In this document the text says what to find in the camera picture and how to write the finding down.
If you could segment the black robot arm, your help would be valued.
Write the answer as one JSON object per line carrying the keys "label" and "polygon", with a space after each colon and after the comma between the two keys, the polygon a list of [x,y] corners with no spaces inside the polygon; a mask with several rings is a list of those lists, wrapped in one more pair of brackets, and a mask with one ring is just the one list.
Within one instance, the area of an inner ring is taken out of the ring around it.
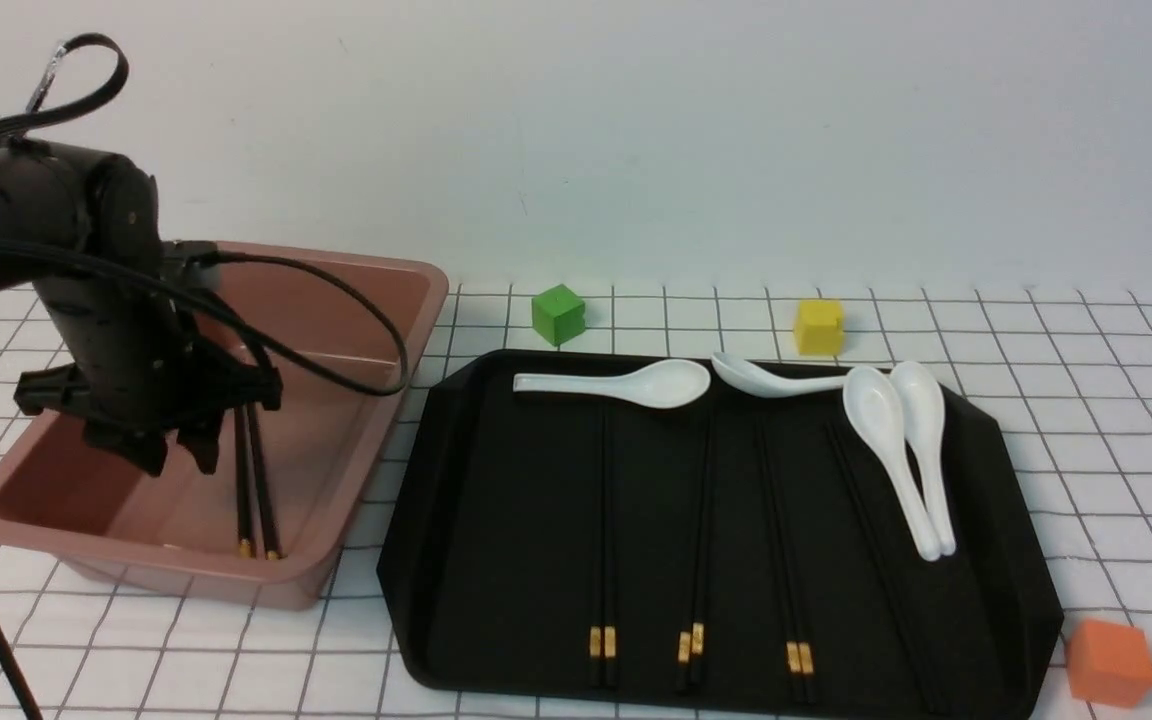
{"label": "black robot arm", "polygon": [[32,285],[71,361],[26,372],[28,416],[82,420],[88,446],[157,477],[175,435],[215,473],[225,415],[282,402],[266,357],[242,363],[166,291],[223,306],[210,265],[219,247],[165,242],[156,179],[114,152],[26,141],[0,147],[0,291]]}

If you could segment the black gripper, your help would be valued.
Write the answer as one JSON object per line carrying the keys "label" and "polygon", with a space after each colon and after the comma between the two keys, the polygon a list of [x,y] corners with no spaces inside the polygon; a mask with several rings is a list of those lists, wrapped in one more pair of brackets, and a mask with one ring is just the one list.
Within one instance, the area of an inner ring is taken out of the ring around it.
{"label": "black gripper", "polygon": [[22,414],[78,419],[88,445],[160,477],[166,435],[212,475],[225,415],[282,406],[282,374],[210,275],[217,243],[160,243],[146,266],[73,250],[37,249],[31,259],[70,361],[20,377]]}

